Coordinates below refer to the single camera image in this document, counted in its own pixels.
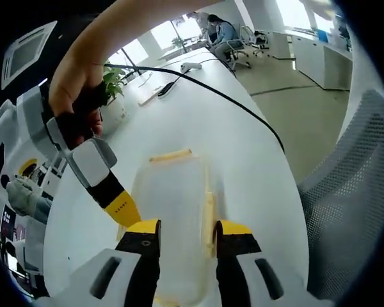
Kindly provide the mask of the person's right hand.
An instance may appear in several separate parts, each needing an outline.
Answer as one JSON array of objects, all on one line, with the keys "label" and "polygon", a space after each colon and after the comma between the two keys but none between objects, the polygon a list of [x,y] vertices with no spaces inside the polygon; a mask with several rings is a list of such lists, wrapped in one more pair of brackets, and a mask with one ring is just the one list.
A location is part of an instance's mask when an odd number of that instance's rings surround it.
[{"label": "person's right hand", "polygon": [[83,90],[97,87],[103,79],[103,67],[66,55],[59,63],[49,88],[49,106],[68,149],[93,135],[102,134],[99,109],[74,111],[73,104]]}]

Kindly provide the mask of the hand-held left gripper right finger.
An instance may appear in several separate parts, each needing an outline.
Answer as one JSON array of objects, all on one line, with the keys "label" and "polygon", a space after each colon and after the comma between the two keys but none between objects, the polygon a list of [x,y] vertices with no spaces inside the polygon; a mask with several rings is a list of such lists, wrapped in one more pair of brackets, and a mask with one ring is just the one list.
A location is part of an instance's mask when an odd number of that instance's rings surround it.
[{"label": "hand-held left gripper right finger", "polygon": [[309,294],[302,278],[260,248],[242,224],[217,221],[216,279],[222,306],[307,306]]}]

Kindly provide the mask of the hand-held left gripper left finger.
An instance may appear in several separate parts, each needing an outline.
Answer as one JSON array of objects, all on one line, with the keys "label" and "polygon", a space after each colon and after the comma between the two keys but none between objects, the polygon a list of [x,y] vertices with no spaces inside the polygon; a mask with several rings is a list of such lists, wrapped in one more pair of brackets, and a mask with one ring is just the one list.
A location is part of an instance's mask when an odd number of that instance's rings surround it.
[{"label": "hand-held left gripper left finger", "polygon": [[159,279],[161,221],[130,226],[115,249],[78,268],[68,286],[35,306],[153,306]]}]

